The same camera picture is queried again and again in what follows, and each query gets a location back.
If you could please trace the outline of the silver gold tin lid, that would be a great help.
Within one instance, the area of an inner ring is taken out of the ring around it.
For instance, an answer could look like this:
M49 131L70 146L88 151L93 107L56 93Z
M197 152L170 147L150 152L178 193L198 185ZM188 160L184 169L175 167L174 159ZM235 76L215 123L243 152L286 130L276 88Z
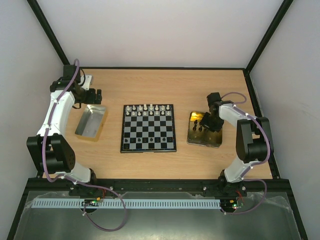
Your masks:
M81 140L97 142L107 118L107 108L103 105L88 104L78 122L75 135Z

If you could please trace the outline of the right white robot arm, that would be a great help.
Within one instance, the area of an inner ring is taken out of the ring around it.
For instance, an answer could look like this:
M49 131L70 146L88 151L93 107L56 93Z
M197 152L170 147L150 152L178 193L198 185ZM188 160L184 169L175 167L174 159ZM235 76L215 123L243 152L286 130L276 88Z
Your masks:
M202 127L218 133L228 122L236 128L236 157L218 178L218 191L229 196L247 172L268 162L274 152L270 121L241 110L233 101L223 101L218 92L210 93L206 99L209 112L200 121Z

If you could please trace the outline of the black silver chess board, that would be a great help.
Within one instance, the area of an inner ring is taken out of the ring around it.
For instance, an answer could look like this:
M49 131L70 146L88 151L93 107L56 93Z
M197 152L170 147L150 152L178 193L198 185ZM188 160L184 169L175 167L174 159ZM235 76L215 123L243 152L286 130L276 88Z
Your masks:
M130 115L126 115L130 106ZM177 151L173 104L124 105L121 130L121 153L169 153Z

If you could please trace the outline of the gold tin with black pieces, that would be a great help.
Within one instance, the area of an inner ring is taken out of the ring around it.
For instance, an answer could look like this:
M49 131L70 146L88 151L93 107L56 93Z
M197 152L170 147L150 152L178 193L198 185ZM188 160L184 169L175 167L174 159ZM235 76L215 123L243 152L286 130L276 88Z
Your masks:
M200 125L204 112L192 111L189 116L186 142L191 145L219 148L223 141L223 130L212 132Z

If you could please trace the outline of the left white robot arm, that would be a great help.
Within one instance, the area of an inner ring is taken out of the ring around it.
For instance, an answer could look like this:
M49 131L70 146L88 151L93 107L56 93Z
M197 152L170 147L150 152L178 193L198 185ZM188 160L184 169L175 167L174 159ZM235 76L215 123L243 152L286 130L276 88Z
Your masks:
M74 185L95 184L95 172L76 161L76 154L65 138L68 118L75 105L99 105L101 89L91 88L78 59L63 67L63 74L49 87L50 103L44 122L35 136L27 138L26 146L36 169L50 183L70 180Z

